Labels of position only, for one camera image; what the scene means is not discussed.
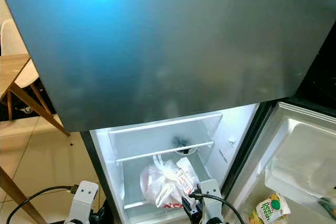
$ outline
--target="food package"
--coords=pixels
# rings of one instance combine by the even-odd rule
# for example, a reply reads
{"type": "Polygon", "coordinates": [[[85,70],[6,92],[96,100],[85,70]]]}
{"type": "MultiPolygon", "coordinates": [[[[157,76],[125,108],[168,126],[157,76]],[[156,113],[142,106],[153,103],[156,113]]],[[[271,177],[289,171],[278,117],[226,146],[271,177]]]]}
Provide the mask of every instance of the food package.
{"type": "MultiPolygon", "coordinates": [[[[144,198],[157,207],[183,208],[182,196],[192,193],[199,183],[188,158],[183,157],[175,164],[172,160],[163,162],[161,155],[154,155],[153,163],[140,174],[144,198]]],[[[194,204],[194,199],[186,198],[194,204]]]]}
{"type": "Polygon", "coordinates": [[[284,196],[275,193],[260,202],[248,217],[250,224],[286,224],[290,209],[284,196]]]}

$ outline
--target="white plastic bag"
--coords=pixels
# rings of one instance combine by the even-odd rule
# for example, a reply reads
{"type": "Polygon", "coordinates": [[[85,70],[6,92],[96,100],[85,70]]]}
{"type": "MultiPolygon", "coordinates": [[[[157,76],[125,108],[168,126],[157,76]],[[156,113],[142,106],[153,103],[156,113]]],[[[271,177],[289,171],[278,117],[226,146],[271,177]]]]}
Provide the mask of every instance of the white plastic bag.
{"type": "Polygon", "coordinates": [[[189,160],[186,157],[181,159],[179,166],[182,168],[178,168],[171,160],[164,163],[161,155],[153,156],[154,165],[145,167],[140,174],[140,187],[148,202],[157,207],[183,207],[181,197],[193,191],[198,178],[189,160]]]}

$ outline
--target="tile floor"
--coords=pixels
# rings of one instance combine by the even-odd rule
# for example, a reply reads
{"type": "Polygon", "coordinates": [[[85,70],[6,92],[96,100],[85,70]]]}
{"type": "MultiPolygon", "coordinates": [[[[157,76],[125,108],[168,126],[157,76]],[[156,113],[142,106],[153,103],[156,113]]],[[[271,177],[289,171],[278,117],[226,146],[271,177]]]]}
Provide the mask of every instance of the tile floor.
{"type": "MultiPolygon", "coordinates": [[[[89,155],[78,132],[66,137],[41,117],[0,122],[0,165],[26,196],[46,187],[73,185],[82,180],[99,183],[89,155]]],[[[93,209],[97,211],[105,196],[100,187],[93,209]]],[[[31,203],[48,223],[64,220],[73,195],[66,190],[38,196],[31,203]]],[[[0,190],[0,223],[17,206],[0,190]]],[[[35,223],[19,210],[13,223],[35,223]]]]}

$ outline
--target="white chair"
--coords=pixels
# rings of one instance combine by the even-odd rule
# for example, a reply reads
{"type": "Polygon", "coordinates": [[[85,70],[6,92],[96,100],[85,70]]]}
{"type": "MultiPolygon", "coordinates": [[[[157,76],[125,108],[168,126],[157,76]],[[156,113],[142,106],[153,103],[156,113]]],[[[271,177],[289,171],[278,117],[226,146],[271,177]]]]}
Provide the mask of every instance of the white chair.
{"type": "MultiPolygon", "coordinates": [[[[14,23],[14,20],[7,19],[5,20],[1,25],[1,33],[0,33],[0,45],[1,45],[1,55],[18,55],[18,54],[27,54],[28,51],[25,47],[25,44],[23,43],[23,40],[21,39],[20,33],[16,28],[16,25],[14,23]]],[[[38,78],[38,73],[36,71],[36,68],[30,59],[27,65],[24,67],[22,72],[19,74],[19,76],[16,78],[15,83],[20,88],[25,88],[27,86],[30,86],[42,104],[42,106],[45,108],[45,110],[51,114],[50,110],[48,109],[47,104],[41,97],[40,93],[34,86],[34,81],[36,81],[38,78]]],[[[7,106],[8,106],[8,116],[9,120],[12,119],[12,106],[11,106],[11,93],[7,93],[7,106]]]]}

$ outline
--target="black cable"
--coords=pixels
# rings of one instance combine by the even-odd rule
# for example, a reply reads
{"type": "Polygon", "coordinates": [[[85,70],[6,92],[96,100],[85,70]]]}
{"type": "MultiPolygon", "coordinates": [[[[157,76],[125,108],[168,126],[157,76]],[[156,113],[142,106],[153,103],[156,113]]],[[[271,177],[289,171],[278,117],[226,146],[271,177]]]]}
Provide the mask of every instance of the black cable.
{"type": "Polygon", "coordinates": [[[226,200],[216,197],[214,195],[210,195],[210,194],[189,194],[190,198],[209,198],[209,199],[215,199],[218,201],[221,201],[223,204],[227,205],[229,208],[231,208],[231,210],[236,214],[237,218],[239,219],[241,224],[245,224],[241,215],[238,213],[237,209],[229,202],[227,202],[226,200]]]}
{"type": "Polygon", "coordinates": [[[39,191],[38,193],[35,193],[34,195],[30,196],[29,198],[25,199],[24,201],[22,201],[8,216],[6,224],[9,224],[12,216],[16,213],[17,210],[19,210],[25,203],[29,202],[30,200],[34,199],[36,196],[44,193],[45,191],[50,191],[50,190],[54,190],[54,189],[68,189],[71,190],[72,186],[52,186],[52,187],[48,187],[46,189],[43,189],[41,191],[39,191]]]}

